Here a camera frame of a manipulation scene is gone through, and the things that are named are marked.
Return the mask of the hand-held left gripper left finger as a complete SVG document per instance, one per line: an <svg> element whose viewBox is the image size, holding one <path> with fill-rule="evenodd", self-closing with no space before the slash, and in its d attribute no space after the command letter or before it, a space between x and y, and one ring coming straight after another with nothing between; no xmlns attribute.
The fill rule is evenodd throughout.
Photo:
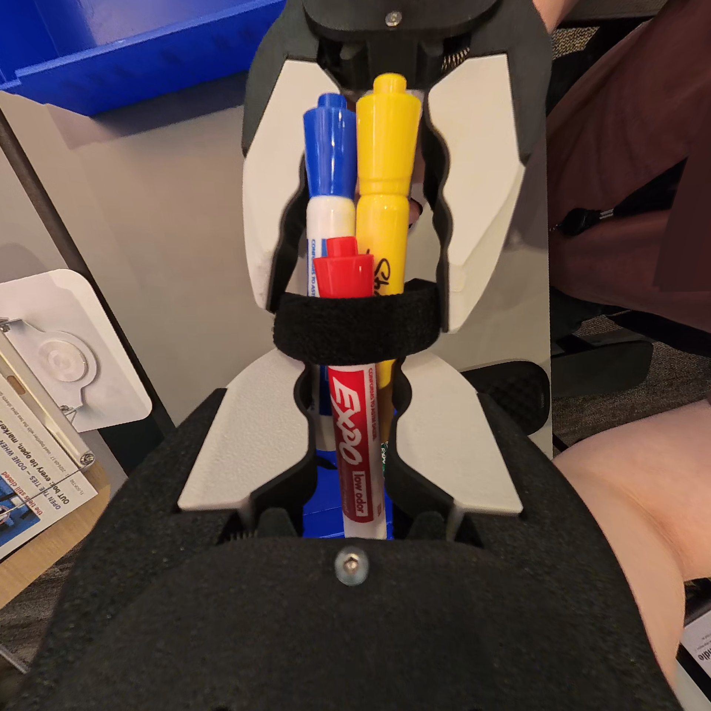
<svg viewBox="0 0 711 711"><path fill-rule="evenodd" d="M312 371L272 350L227 386L178 499L182 511L236 511L247 530L269 508L303 531L316 490Z"/></svg>

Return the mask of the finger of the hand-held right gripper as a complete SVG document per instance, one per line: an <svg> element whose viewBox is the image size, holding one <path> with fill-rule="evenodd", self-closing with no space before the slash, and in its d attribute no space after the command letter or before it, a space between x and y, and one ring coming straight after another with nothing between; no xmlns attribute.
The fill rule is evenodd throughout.
<svg viewBox="0 0 711 711"><path fill-rule="evenodd" d="M317 63L287 59L271 86L254 64L243 116L243 234L257 305L277 311L306 229L304 113L336 90Z"/></svg>
<svg viewBox="0 0 711 711"><path fill-rule="evenodd" d="M468 58L425 97L442 329L456 333L497 266L525 174L506 54Z"/></svg>

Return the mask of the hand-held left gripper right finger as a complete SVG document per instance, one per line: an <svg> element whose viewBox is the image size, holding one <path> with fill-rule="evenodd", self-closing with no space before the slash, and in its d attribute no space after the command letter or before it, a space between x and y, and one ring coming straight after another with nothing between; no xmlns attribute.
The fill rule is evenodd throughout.
<svg viewBox="0 0 711 711"><path fill-rule="evenodd" d="M394 369L395 418L387 447L393 528L435 512L445 528L467 514L518 517L523 504L476 390L433 353Z"/></svg>

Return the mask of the blue dry erase marker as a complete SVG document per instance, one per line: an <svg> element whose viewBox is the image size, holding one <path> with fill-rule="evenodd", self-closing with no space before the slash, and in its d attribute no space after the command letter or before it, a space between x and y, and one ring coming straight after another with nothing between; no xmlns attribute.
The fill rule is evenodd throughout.
<svg viewBox="0 0 711 711"><path fill-rule="evenodd" d="M326 93L304 114L307 205L308 297L318 297L316 258L327 255L326 240L353 236L357 181L356 115L341 94Z"/></svg>

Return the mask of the red dry erase marker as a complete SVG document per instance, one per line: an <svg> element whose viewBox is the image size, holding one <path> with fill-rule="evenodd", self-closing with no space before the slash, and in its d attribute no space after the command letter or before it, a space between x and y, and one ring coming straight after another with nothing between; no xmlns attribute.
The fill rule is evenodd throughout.
<svg viewBox="0 0 711 711"><path fill-rule="evenodd" d="M354 236L324 241L314 260L318 294L324 298L373 295L373 256L359 254ZM376 366L328 366L336 461L346 538L387 537Z"/></svg>

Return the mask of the yellow highlighter marker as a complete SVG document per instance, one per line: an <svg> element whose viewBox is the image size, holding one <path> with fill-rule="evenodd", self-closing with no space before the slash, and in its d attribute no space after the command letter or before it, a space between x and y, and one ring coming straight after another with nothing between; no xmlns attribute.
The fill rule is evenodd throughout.
<svg viewBox="0 0 711 711"><path fill-rule="evenodd" d="M356 102L358 191L355 233L374 262L374 295L402 294L410 186L422 112L404 76L384 73Z"/></svg>

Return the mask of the black hook-and-loop tie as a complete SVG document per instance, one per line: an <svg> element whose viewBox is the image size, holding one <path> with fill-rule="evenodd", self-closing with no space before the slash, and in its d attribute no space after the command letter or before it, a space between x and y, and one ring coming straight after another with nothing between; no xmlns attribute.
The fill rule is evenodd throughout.
<svg viewBox="0 0 711 711"><path fill-rule="evenodd" d="M286 293L274 317L273 342L312 365L368 365L427 350L440 336L440 294L414 279L402 294L363 298Z"/></svg>

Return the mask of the person's left forearm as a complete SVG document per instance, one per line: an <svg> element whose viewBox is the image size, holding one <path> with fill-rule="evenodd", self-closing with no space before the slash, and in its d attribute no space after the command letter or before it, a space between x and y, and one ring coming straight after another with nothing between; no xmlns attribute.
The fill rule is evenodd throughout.
<svg viewBox="0 0 711 711"><path fill-rule="evenodd" d="M710 397L602 431L553 463L617 556L676 687L684 584L710 577Z"/></svg>

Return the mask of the person's right hand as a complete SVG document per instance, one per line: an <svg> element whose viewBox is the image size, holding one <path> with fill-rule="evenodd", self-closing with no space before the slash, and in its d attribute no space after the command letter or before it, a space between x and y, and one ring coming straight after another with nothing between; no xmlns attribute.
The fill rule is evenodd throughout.
<svg viewBox="0 0 711 711"><path fill-rule="evenodd" d="M413 176L410 186L410 217L409 228L413 227L421 217L426 199L424 197L424 161L417 156L414 162Z"/></svg>

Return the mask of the black office chair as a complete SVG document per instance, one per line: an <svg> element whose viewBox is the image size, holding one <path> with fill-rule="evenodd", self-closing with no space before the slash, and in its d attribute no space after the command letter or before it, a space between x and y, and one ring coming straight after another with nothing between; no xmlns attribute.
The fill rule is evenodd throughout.
<svg viewBox="0 0 711 711"><path fill-rule="evenodd" d="M653 360L653 340L622 326L593 341L575 333L552 338L553 399L610 395L643 383Z"/></svg>

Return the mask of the printed instruction sign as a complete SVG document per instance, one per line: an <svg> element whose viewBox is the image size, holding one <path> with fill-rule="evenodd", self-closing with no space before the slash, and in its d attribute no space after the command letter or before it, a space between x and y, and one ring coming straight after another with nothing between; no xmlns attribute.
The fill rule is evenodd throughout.
<svg viewBox="0 0 711 711"><path fill-rule="evenodd" d="M1 560L97 497L95 457L1 320Z"/></svg>

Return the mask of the white plastic base plate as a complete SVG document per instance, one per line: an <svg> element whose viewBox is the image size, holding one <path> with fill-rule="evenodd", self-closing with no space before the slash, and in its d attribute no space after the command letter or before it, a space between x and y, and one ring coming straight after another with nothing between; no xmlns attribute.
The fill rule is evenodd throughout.
<svg viewBox="0 0 711 711"><path fill-rule="evenodd" d="M97 295L54 270L1 284L6 337L76 431L143 420L152 409Z"/></svg>

